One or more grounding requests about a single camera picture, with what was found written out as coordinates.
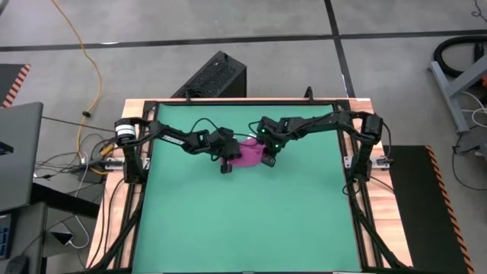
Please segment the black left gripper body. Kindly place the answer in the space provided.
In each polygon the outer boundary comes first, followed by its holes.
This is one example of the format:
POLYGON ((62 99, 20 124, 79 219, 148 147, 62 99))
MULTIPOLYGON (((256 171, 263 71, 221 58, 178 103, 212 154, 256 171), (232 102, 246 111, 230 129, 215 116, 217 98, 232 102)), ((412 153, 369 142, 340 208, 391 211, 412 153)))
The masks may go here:
POLYGON ((231 161, 237 160, 242 156, 240 143, 235 139, 234 131, 221 127, 211 133, 208 140, 211 161, 220 161, 220 172, 222 174, 229 174, 233 169, 231 161))

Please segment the magenta towel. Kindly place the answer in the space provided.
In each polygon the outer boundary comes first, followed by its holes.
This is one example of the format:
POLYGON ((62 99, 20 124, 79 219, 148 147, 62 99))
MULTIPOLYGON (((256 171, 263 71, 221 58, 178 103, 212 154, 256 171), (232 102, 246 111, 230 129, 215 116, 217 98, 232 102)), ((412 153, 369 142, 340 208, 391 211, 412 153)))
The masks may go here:
POLYGON ((263 150, 265 146, 258 143, 257 140, 248 138, 240 141, 241 156, 228 163, 234 167, 254 167, 261 164, 263 150))

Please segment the black computer tower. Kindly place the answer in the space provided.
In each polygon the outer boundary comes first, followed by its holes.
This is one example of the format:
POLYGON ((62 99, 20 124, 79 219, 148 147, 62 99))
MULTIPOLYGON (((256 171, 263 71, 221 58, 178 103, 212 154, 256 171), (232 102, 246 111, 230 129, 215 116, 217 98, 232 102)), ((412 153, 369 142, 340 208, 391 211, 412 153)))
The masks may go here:
POLYGON ((216 52, 172 98, 185 98, 186 89, 192 98, 247 96, 247 67, 222 51, 216 52))

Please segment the green table mat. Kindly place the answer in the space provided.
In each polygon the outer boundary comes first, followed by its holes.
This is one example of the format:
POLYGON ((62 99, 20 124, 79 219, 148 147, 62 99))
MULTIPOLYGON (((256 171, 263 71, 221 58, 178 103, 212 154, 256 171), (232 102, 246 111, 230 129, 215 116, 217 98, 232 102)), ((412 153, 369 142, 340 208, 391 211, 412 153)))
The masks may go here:
POLYGON ((357 271, 338 134, 289 142, 274 167, 222 174, 208 155, 153 145, 135 273, 357 271))

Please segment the black power adapter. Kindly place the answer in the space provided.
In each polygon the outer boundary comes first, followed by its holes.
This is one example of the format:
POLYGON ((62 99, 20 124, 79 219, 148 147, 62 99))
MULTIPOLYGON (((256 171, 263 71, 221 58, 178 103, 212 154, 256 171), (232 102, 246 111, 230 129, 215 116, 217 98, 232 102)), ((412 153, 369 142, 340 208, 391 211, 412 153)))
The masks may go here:
POLYGON ((103 175, 94 173, 92 170, 88 170, 87 173, 81 172, 78 175, 78 180, 82 181, 83 183, 102 183, 103 181, 103 175))

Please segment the large black orange-striped floor mat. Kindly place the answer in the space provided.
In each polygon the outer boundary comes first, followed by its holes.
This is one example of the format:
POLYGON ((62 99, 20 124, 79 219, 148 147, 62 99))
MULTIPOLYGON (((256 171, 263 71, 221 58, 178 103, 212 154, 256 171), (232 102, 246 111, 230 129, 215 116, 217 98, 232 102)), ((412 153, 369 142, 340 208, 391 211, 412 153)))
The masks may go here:
POLYGON ((385 146, 412 264, 437 274, 475 274, 432 148, 385 146))

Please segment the black desk base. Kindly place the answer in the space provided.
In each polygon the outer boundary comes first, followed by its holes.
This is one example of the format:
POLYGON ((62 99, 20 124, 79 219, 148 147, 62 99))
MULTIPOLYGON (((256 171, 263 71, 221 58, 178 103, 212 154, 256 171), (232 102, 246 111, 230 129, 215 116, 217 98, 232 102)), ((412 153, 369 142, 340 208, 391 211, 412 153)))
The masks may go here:
POLYGON ((69 212, 74 215, 82 215, 87 218, 96 218, 100 206, 69 194, 59 192, 38 183, 32 183, 30 201, 32 203, 43 202, 50 208, 69 212))

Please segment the dark smartphone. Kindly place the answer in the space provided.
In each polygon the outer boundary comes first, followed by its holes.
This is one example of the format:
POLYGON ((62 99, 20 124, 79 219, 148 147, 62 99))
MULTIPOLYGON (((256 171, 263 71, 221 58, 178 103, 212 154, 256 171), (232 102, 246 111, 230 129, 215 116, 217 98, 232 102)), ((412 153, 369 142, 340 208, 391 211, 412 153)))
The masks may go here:
POLYGON ((74 235, 71 232, 51 231, 50 234, 62 245, 66 246, 72 243, 74 235))

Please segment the grey laptop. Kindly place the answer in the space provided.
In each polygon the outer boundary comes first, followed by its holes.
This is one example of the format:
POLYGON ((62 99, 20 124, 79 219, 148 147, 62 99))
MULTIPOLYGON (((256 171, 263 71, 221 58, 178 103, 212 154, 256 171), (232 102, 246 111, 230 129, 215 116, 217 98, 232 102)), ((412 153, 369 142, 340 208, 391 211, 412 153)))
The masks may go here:
POLYGON ((30 203, 43 105, 0 109, 0 142, 13 152, 0 155, 0 212, 30 203))

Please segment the grey side desk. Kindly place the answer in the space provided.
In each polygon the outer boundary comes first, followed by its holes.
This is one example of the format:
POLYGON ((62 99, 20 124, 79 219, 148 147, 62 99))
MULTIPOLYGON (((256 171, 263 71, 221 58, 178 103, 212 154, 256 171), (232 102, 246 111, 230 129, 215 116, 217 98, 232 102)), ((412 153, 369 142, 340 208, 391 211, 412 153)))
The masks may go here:
POLYGON ((43 257, 43 245, 47 220, 47 206, 40 202, 16 209, 16 225, 10 257, 0 260, 0 274, 7 274, 8 264, 18 256, 24 256, 28 262, 28 273, 46 274, 46 259, 43 257))

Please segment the small black orange-striped floor mat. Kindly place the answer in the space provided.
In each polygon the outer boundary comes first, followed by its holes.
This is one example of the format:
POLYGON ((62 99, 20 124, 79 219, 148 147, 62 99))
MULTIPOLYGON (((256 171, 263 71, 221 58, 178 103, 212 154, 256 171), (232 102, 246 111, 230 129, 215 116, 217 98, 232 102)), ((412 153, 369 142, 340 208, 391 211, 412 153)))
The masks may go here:
POLYGON ((0 109, 13 105, 30 69, 30 64, 0 64, 0 109))

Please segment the black computer mouse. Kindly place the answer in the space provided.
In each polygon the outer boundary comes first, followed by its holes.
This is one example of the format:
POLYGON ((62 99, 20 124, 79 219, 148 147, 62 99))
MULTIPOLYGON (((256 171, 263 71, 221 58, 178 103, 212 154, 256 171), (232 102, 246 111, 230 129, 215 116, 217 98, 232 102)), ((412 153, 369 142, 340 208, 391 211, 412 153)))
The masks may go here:
POLYGON ((24 255, 19 255, 8 262, 4 274, 29 274, 29 266, 29 258, 24 255))

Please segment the black metal table frame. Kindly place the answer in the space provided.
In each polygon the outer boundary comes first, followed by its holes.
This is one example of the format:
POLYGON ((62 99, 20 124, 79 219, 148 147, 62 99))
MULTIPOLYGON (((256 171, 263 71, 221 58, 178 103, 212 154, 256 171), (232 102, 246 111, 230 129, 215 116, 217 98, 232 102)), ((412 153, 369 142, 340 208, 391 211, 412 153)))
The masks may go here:
MULTIPOLYGON (((136 116, 153 120, 160 104, 195 107, 213 105, 242 106, 317 106, 330 105, 335 110, 353 110, 371 113, 368 98, 196 98, 186 101, 181 98, 128 99, 123 109, 123 117, 136 116)), ((108 173, 103 191, 102 203, 97 217, 87 269, 82 274, 123 274, 131 272, 132 256, 135 252, 139 216, 134 216, 138 201, 143 194, 137 194, 136 185, 122 185, 123 172, 115 170, 108 173)), ((386 260, 372 240, 366 225, 375 229, 373 208, 370 202, 372 188, 361 186, 355 199, 350 199, 355 237, 358 242, 358 257, 362 272, 387 272, 386 260)))

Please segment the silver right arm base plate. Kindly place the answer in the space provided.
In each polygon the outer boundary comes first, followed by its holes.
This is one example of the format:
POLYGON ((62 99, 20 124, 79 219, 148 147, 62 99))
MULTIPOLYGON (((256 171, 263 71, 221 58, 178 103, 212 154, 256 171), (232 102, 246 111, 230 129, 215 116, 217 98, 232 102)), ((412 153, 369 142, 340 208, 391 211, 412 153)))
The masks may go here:
MULTIPOLYGON (((350 168, 352 166, 352 157, 346 156, 343 158, 343 161, 346 168, 350 168)), ((386 158, 385 156, 371 158, 371 166, 373 169, 386 170, 390 168, 392 163, 393 159, 386 158)))

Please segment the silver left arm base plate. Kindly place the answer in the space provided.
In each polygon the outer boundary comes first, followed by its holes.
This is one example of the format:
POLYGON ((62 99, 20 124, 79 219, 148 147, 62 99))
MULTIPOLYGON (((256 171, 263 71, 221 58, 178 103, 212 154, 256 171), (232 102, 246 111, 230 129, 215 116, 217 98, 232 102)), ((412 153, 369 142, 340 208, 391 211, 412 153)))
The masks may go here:
MULTIPOLYGON (((142 160, 142 166, 145 170, 150 167, 150 160, 148 158, 142 160)), ((104 164, 105 170, 122 170, 123 159, 122 158, 109 158, 104 164)))

